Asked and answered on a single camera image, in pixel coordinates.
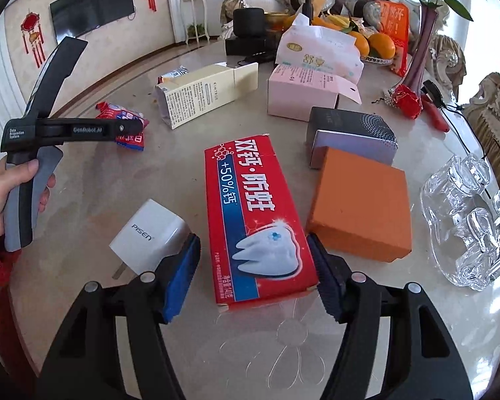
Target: dining table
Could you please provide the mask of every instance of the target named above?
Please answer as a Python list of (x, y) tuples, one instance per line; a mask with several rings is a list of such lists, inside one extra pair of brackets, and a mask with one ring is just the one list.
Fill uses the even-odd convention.
[[(144, 131), (144, 151), (116, 143), (63, 147), (51, 201), (39, 216), (34, 241), (23, 250), (10, 284), (19, 336), (37, 370), (87, 282), (110, 287), (135, 277), (128, 268), (115, 275), (121, 260), (109, 244), (143, 203), (153, 199), (184, 219), (202, 244), (182, 311), (170, 324), (161, 326), (185, 397), (320, 398), (345, 326), (326, 313), (316, 290), (267, 306), (220, 311), (215, 303), (205, 197), (204, 150), (269, 134), (300, 221), (305, 224), (319, 177), (319, 171), (308, 166), (307, 123), (267, 114), (272, 62), (259, 65), (257, 90), (175, 130), (163, 122), (153, 94), (157, 77), (179, 66), (193, 71), (219, 62), (237, 65), (242, 58), (227, 57), (224, 43), (214, 42), (134, 76), (96, 101), (69, 112), (67, 117), (95, 117), (98, 111), (94, 103), (107, 101), (143, 113), (149, 125)], [(433, 263), (420, 192), (427, 179), (453, 155), (466, 155), (463, 144), (480, 157), (481, 146), (459, 114), (447, 114), (455, 127), (443, 133), (432, 128), (424, 113), (411, 120), (386, 105), (383, 92), (399, 81), (388, 67), (366, 63), (358, 83), (362, 104), (352, 103), (352, 110), (378, 114), (396, 136), (398, 150), (392, 166), (405, 172), (413, 250), (392, 263), (329, 251), (343, 257), (352, 271), (363, 272), (378, 284), (398, 288), (409, 282), (420, 284), (446, 324), (478, 399), (500, 361), (500, 277), (481, 292), (456, 287), (445, 278)], [(491, 194), (498, 190), (494, 175), (488, 189)], [(389, 319), (382, 318), (368, 397), (382, 387), (389, 326)], [(126, 390), (139, 396), (124, 318), (117, 318), (117, 337)]]

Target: wooden baseboard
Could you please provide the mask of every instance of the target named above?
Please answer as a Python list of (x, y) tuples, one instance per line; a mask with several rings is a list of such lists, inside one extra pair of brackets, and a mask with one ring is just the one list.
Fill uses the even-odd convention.
[[(216, 40), (218, 38), (219, 38), (218, 36), (211, 36), (210, 40)], [(116, 71), (113, 71), (109, 75), (106, 75), (104, 78), (98, 80), (97, 82), (95, 82), (94, 84), (92, 84), (91, 86), (89, 86), (85, 90), (83, 90), (81, 93), (79, 93), (78, 95), (76, 95), (75, 97), (73, 97), (64, 106), (62, 106), (54, 114), (52, 114), (51, 118), (61, 117), (70, 108), (72, 108), (75, 104), (77, 104), (78, 102), (80, 102), (84, 97), (88, 96), (93, 91), (95, 91), (96, 89), (100, 88), (102, 85), (104, 85), (106, 82), (108, 82), (112, 78), (120, 75), (121, 73), (125, 72), (128, 69), (131, 69), (133, 66), (136, 66), (137, 64), (142, 63), (145, 60), (148, 60), (148, 59), (150, 59), (152, 57), (155, 57), (158, 54), (161, 54), (161, 53), (163, 53), (165, 51), (168, 51), (169, 49), (177, 48), (177, 47), (183, 46), (183, 45), (185, 45), (185, 42), (177, 42), (175, 44), (170, 44), (170, 45), (167, 45), (167, 46), (165, 46), (163, 48), (156, 49), (155, 51), (152, 51), (151, 53), (143, 55), (142, 57), (139, 57), (136, 60), (134, 60), (132, 62), (129, 62), (128, 64), (125, 64), (121, 68), (118, 68)]]

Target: flower vase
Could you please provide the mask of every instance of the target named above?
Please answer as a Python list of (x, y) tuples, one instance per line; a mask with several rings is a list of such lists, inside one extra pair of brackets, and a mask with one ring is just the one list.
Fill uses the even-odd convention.
[(396, 87), (389, 90), (391, 101), (394, 106), (409, 118), (416, 119), (422, 111), (420, 100), (422, 81), (426, 58), (430, 48), (430, 42), (435, 29), (435, 23), (439, 18), (436, 8), (421, 5), (421, 26), (418, 47), (413, 56), (406, 76)]

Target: red rose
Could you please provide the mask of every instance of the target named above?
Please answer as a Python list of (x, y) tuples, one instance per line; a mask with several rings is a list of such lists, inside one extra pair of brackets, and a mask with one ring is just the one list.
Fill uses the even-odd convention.
[(407, 86), (400, 84), (392, 94), (395, 106), (400, 109), (404, 116), (416, 119), (422, 111), (420, 98)]

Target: red box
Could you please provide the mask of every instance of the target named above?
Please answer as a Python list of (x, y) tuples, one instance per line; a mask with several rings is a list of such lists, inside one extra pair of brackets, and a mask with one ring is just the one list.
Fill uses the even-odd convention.
[(205, 160), (217, 303), (257, 306), (312, 290), (315, 266), (269, 137), (212, 147)]

